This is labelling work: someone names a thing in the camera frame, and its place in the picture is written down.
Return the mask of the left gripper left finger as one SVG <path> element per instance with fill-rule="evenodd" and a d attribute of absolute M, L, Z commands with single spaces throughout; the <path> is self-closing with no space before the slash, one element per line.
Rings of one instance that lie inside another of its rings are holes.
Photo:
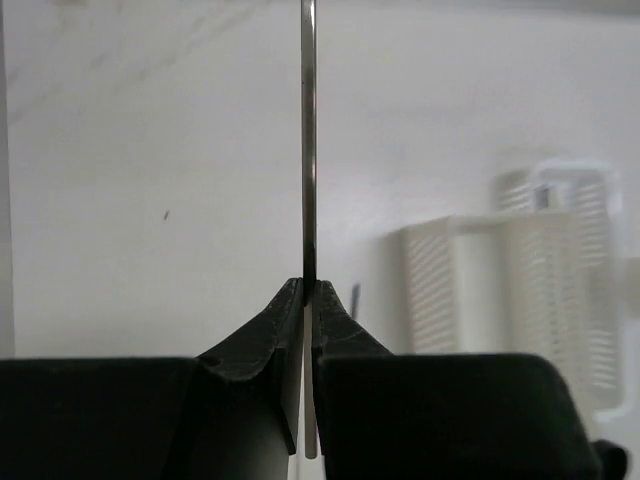
<path fill-rule="evenodd" d="M 1 364 L 5 479 L 283 479 L 296 450 L 303 292 L 193 357 Z"/>

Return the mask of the black chopstick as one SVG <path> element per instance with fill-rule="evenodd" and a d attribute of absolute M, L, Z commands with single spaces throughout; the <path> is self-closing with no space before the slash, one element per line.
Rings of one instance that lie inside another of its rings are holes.
<path fill-rule="evenodd" d="M 352 287 L 351 303 L 350 303 L 350 306 L 351 306 L 350 315 L 353 320 L 356 320 L 358 317 L 360 294 L 361 294 L 361 285 L 359 283 L 356 283 Z"/>

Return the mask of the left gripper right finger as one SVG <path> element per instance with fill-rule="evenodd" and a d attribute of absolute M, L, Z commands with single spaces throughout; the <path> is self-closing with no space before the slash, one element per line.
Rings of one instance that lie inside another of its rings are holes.
<path fill-rule="evenodd" d="M 568 385 L 532 354 L 396 355 L 319 282 L 313 393 L 330 479 L 622 479 Z"/>

